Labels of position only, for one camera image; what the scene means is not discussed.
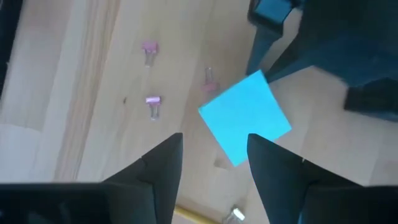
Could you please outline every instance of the chair leg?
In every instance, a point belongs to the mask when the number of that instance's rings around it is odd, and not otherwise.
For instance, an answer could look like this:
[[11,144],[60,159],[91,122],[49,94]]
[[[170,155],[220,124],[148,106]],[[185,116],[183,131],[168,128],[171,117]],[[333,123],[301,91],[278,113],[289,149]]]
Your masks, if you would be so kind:
[[276,34],[264,27],[257,28],[250,59],[246,69],[246,75],[251,75],[259,69],[262,58],[268,52],[271,45],[281,37],[282,35]]

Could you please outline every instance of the wooden floor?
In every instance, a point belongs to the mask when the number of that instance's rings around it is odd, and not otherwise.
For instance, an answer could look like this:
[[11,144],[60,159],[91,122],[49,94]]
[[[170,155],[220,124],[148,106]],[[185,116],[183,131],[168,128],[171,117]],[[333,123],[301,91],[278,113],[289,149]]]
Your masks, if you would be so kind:
[[[25,0],[0,109],[1,182],[99,181],[184,133],[178,203],[267,223],[246,163],[231,167],[197,108],[205,67],[244,77],[255,29],[242,0]],[[297,32],[300,12],[266,55]],[[157,40],[150,69],[141,44]],[[310,67],[274,82],[293,127],[277,143],[359,184],[398,184],[398,124],[343,111],[346,86]],[[163,96],[149,119],[147,95]]]

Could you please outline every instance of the wood grain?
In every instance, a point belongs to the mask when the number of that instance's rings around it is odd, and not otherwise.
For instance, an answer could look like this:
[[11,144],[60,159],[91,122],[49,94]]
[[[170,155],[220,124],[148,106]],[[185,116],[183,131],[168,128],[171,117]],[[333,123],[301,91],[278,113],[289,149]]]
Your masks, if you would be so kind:
[[[181,131],[178,203],[218,221],[238,204],[248,223],[267,223],[248,163],[232,167],[197,112],[215,97],[201,91],[206,67],[221,91],[244,78],[255,33],[248,4],[26,0],[1,102],[0,180],[101,181]],[[264,68],[300,16],[289,15]],[[160,45],[152,68],[145,40]],[[398,183],[398,124],[344,111],[346,88],[315,67],[272,83],[293,127],[277,143],[360,184]],[[162,96],[158,121],[149,95]]]

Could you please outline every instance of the blue sticky note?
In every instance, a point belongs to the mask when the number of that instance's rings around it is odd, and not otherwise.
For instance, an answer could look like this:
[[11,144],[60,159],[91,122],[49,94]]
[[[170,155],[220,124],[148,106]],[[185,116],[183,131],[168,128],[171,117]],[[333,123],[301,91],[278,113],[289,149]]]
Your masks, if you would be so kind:
[[292,129],[261,71],[200,107],[199,113],[234,166],[248,158],[248,134],[273,141]]

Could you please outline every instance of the pink binder clip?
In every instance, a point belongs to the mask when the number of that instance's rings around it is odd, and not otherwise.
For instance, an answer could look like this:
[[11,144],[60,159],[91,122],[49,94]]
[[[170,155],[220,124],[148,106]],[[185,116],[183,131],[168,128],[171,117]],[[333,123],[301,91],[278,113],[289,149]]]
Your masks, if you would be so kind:
[[151,67],[154,64],[154,59],[157,54],[159,46],[156,41],[145,41],[142,43],[142,49],[145,52],[145,66]]
[[220,88],[218,82],[214,82],[213,71],[211,68],[206,68],[205,84],[202,86],[202,90],[205,92],[214,92]]
[[159,117],[160,96],[148,96],[145,102],[150,108],[150,118],[156,120]]

